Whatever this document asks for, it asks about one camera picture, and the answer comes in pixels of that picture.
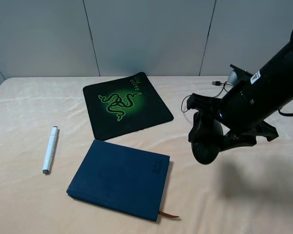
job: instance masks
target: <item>black mouse pad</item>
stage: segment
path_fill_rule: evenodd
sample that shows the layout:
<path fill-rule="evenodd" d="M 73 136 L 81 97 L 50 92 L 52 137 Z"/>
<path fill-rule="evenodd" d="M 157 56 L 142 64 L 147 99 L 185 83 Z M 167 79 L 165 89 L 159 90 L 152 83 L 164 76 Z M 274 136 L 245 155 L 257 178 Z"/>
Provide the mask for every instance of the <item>black mouse pad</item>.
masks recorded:
<path fill-rule="evenodd" d="M 93 135 L 107 140 L 172 121 L 145 73 L 84 87 Z"/>

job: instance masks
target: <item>label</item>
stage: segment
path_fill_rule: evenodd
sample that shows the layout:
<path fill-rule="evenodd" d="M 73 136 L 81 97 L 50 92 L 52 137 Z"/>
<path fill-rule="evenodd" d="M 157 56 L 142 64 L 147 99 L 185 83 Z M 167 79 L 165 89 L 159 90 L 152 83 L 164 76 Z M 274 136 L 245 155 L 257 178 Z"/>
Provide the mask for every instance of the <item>label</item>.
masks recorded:
<path fill-rule="evenodd" d="M 251 84 L 254 84 L 260 78 L 260 72 L 256 72 L 254 76 L 251 77 Z"/>

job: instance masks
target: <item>marker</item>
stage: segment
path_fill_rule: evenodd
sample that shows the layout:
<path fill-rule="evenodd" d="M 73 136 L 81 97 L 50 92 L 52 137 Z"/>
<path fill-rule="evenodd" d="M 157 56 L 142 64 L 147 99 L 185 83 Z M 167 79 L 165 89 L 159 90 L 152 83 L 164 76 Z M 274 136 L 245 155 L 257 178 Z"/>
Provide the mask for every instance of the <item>marker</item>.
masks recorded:
<path fill-rule="evenodd" d="M 42 168 L 42 173 L 48 174 L 50 170 L 50 165 L 53 157 L 55 142 L 57 140 L 58 127 L 54 126 L 51 131 L 51 136 L 48 143 L 47 152 L 45 153 L 44 164 Z"/>

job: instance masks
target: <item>razer logo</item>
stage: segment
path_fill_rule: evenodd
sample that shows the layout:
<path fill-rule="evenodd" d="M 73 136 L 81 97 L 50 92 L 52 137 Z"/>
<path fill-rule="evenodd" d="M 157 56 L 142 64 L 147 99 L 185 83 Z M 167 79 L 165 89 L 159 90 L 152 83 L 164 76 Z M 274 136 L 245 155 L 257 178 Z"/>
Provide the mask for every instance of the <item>razer logo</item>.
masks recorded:
<path fill-rule="evenodd" d="M 114 93 L 111 94 L 109 97 L 98 95 L 98 98 L 101 100 L 102 103 L 108 103 L 106 111 L 110 113 L 115 113 L 117 116 L 117 121 L 121 121 L 126 115 L 126 109 L 134 106 L 134 102 L 131 100 L 131 98 L 134 98 L 135 96 L 141 94 L 142 93 L 129 93 L 126 94 L 126 97 L 122 98 L 119 94 Z"/>

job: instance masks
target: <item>table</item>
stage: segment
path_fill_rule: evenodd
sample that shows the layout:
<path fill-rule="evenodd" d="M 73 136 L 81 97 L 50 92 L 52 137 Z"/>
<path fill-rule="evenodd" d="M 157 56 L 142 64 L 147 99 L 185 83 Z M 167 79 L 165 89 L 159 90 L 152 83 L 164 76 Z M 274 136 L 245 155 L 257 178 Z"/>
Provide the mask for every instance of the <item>table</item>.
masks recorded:
<path fill-rule="evenodd" d="M 108 142 L 170 155 L 161 210 L 150 222 L 75 201 L 66 189 L 93 141 L 82 88 L 115 77 L 11 78 L 0 86 L 0 234 L 293 234 L 293 117 L 267 122 L 280 137 L 196 162 L 188 143 L 192 92 L 214 96 L 226 77 L 150 77 L 174 121 Z M 293 112 L 293 102 L 284 111 Z M 52 172 L 42 165 L 52 126 L 60 133 Z"/>

